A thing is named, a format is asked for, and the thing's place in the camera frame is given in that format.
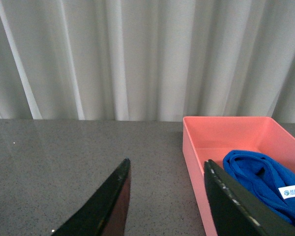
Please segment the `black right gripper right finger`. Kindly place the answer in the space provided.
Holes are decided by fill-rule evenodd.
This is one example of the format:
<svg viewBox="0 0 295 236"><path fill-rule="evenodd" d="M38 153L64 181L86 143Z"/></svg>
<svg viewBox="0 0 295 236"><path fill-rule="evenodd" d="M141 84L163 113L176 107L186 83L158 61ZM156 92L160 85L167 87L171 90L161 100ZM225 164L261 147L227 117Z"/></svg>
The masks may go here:
<svg viewBox="0 0 295 236"><path fill-rule="evenodd" d="M219 236L295 236L295 226L275 214L211 159L205 162L204 179Z"/></svg>

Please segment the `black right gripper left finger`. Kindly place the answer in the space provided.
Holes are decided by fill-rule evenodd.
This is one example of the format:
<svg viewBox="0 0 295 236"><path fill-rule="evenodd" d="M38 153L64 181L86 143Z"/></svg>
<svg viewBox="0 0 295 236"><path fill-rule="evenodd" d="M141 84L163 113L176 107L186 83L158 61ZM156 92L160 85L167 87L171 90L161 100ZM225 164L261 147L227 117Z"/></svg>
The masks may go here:
<svg viewBox="0 0 295 236"><path fill-rule="evenodd" d="M131 191L131 162L124 159L54 236L123 236Z"/></svg>

